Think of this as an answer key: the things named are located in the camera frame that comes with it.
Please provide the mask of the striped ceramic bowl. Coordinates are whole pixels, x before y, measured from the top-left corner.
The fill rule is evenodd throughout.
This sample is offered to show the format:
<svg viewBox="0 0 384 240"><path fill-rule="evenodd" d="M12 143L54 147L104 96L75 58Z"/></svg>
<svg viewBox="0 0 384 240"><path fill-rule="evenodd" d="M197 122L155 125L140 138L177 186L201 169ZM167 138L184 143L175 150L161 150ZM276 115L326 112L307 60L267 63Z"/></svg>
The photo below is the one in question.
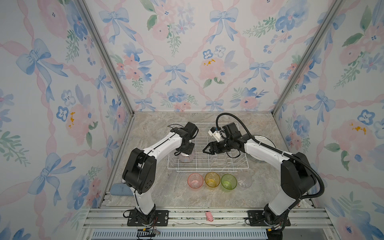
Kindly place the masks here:
<svg viewBox="0 0 384 240"><path fill-rule="evenodd" d="M184 153L180 153L180 155L178 156L178 159L181 163L190 163L194 160L194 158L195 158L194 153L191 153L189 155L184 154Z"/></svg>

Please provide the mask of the yellow plastic cup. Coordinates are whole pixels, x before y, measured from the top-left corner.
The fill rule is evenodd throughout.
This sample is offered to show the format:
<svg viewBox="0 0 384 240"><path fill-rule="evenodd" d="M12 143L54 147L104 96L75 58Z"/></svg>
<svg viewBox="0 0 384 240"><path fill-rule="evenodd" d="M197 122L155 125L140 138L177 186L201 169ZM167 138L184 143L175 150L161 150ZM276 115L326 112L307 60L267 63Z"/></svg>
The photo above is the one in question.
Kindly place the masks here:
<svg viewBox="0 0 384 240"><path fill-rule="evenodd" d="M205 183L210 188L216 188L220 185L221 178L216 172L209 172L205 175Z"/></svg>

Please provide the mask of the green plastic cup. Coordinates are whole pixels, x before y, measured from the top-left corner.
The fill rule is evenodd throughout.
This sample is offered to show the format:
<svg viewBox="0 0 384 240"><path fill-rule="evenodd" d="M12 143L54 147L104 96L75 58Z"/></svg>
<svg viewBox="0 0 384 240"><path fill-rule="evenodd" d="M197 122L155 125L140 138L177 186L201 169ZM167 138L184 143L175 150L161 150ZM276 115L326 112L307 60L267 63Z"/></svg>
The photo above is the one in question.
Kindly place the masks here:
<svg viewBox="0 0 384 240"><path fill-rule="evenodd" d="M221 178L221 184L225 190L231 191L237 187L238 181L234 175L224 174Z"/></svg>

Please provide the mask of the pink plastic cup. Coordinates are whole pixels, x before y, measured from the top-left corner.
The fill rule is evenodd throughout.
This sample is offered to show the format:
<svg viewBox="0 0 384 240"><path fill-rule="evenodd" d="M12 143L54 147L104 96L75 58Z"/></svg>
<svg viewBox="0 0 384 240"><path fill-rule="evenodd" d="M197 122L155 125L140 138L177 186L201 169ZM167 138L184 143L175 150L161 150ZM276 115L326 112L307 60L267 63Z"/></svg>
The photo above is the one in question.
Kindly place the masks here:
<svg viewBox="0 0 384 240"><path fill-rule="evenodd" d="M192 173L189 175L187 183L188 183L190 188L199 189L203 185L204 179L203 179L202 175L200 175L198 173Z"/></svg>

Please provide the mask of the clear glass cup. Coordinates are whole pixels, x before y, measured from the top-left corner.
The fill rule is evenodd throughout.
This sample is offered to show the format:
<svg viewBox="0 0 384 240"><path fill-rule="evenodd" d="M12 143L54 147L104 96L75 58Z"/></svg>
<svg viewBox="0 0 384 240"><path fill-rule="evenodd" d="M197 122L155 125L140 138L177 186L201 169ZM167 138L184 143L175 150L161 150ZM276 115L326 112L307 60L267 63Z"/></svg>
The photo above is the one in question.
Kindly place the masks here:
<svg viewBox="0 0 384 240"><path fill-rule="evenodd" d="M247 174L240 174L237 176L238 185L242 188L250 188L253 184L252 177Z"/></svg>

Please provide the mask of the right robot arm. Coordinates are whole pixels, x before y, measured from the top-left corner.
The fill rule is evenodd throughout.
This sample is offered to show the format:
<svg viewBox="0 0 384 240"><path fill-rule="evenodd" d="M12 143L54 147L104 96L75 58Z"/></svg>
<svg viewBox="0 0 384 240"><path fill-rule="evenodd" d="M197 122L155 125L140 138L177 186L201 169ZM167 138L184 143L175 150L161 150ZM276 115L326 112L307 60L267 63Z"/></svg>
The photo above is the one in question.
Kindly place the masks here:
<svg viewBox="0 0 384 240"><path fill-rule="evenodd" d="M230 123L222 128L212 127L208 134L215 140L204 148L203 153L218 155L238 150L262 160L280 171L281 190L265 206L261 217L266 225L272 226L280 221L285 221L289 211L300 203L307 191L316 184L323 184L304 154L293 155L267 145L253 135L242 135L235 123Z"/></svg>

